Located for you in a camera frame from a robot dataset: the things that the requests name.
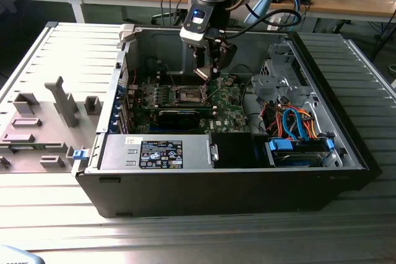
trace gray plastic block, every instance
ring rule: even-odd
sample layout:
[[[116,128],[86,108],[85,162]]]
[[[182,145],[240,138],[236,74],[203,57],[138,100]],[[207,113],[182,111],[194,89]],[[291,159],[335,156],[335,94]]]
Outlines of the gray plastic block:
[[[50,153],[65,153],[67,152],[67,145],[64,142],[59,145],[46,145],[45,149]]]
[[[69,102],[68,96],[66,96],[63,88],[63,79],[62,77],[58,77],[55,82],[47,82],[44,86],[52,92],[54,95],[56,104],[58,105],[58,109],[63,115],[64,120],[68,127],[75,127],[78,125],[78,120],[74,116],[74,110],[76,108],[74,100],[72,103]]]
[[[69,146],[69,148],[67,149],[67,152],[66,152],[66,159],[68,160],[70,165],[74,164],[73,153],[74,153],[73,147]]]
[[[6,134],[3,142],[34,142],[35,137],[33,134]]]
[[[71,93],[66,93],[66,96],[67,96],[67,102],[70,104],[70,106],[74,106],[73,112],[75,113],[76,111],[79,110],[79,108],[77,107],[77,104],[74,101],[73,95]],[[58,114],[60,114],[61,110],[58,108],[58,105],[56,104],[56,102],[54,102],[54,107],[55,107],[56,111],[58,112]]]
[[[99,97],[97,96],[87,96],[84,102],[85,110],[89,116],[100,115],[101,104]]]
[[[41,126],[41,120],[37,117],[33,118],[15,118],[11,124],[14,126],[14,128],[18,127],[39,127]]]
[[[31,105],[39,104],[33,93],[19,93],[13,102],[15,108],[21,116],[32,115],[34,112]]]
[[[0,156],[0,165],[7,169],[10,165],[10,162],[7,159],[5,159],[5,157]]]
[[[11,150],[8,145],[0,145],[0,154],[14,154],[14,150]]]
[[[64,163],[59,156],[41,156],[40,164],[44,168],[61,168]]]

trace table leg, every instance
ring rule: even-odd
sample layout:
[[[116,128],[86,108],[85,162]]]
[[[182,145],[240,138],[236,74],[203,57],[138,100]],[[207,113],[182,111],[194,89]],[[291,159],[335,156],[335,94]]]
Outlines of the table leg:
[[[72,5],[75,21],[77,23],[85,23],[84,13],[82,12],[82,1],[81,0],[69,0]]]

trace metal bracket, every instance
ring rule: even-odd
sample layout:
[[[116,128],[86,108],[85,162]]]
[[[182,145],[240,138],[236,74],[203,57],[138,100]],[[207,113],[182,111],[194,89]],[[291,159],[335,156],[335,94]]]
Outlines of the metal bracket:
[[[125,43],[135,37],[135,24],[122,24],[118,32],[120,43]]]

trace metal workbench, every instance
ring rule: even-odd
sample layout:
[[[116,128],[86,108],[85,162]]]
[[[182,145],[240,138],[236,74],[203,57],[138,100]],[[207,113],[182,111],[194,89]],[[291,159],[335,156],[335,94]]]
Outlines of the metal workbench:
[[[38,80],[47,72],[63,72],[73,81],[65,89],[74,98],[85,96],[84,92],[104,95],[117,41],[115,25],[46,27],[0,93],[0,127],[13,108],[9,96],[34,74]],[[63,55],[59,60],[67,61],[70,49],[76,53],[72,69],[65,66],[67,62],[54,64],[41,58],[58,51]],[[345,100],[358,92],[337,81],[342,80],[335,77],[333,86],[340,96],[346,92]],[[366,91],[363,84],[361,92],[373,91]],[[396,132],[396,124],[387,125],[384,137],[396,139],[389,133]],[[396,148],[378,145],[375,150],[384,173],[319,212],[106,219],[68,172],[0,174],[0,244],[29,250],[46,263],[57,264],[394,263]]]

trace sticker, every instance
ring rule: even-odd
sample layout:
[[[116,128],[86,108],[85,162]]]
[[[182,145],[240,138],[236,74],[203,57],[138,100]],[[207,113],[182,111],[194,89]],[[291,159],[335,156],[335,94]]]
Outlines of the sticker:
[[[125,137],[126,145],[140,145],[142,143],[143,137],[127,136]]]
[[[140,141],[139,167],[142,169],[183,168],[183,143],[181,140]]]

